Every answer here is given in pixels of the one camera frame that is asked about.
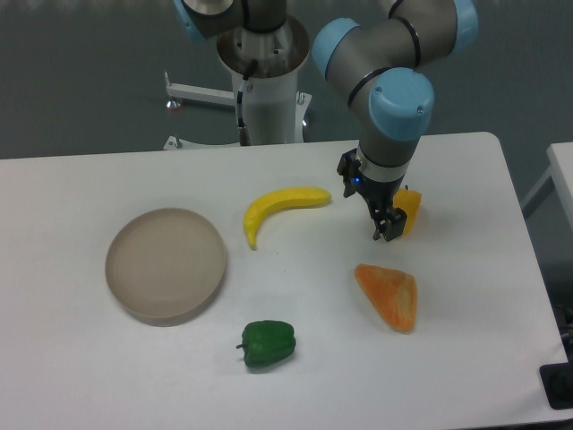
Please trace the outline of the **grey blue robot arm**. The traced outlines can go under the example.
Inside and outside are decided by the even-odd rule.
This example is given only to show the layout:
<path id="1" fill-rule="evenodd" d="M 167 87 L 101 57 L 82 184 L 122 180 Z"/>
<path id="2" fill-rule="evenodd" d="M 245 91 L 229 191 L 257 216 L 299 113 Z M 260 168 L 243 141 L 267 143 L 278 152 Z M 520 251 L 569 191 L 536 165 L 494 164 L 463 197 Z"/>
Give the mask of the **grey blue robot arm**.
<path id="1" fill-rule="evenodd" d="M 312 59 L 362 127 L 357 147 L 338 163 L 345 195 L 363 197 L 375 239 L 403 235 L 407 216 L 395 196 L 434 106 L 418 69 L 474 41 L 472 2 L 392 1 L 376 26 L 339 18 L 315 38 L 284 1 L 178 1 L 175 10 L 188 38 L 217 41 L 243 146 L 295 139 L 296 79 Z"/>

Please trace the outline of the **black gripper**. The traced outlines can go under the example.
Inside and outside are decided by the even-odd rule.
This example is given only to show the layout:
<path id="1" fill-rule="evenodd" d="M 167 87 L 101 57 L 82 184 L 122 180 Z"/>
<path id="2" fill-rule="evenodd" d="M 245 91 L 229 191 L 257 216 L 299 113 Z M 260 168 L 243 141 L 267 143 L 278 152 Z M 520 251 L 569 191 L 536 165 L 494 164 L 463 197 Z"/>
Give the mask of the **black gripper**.
<path id="1" fill-rule="evenodd" d="M 374 241 L 384 237 L 390 242 L 403 235 L 407 215 L 394 206 L 394 196 L 406 174 L 405 165 L 386 168 L 369 160 L 361 150 L 350 150 L 342 154 L 337 172 L 343 178 L 344 197 L 359 194 L 366 202 L 374 223 Z"/>

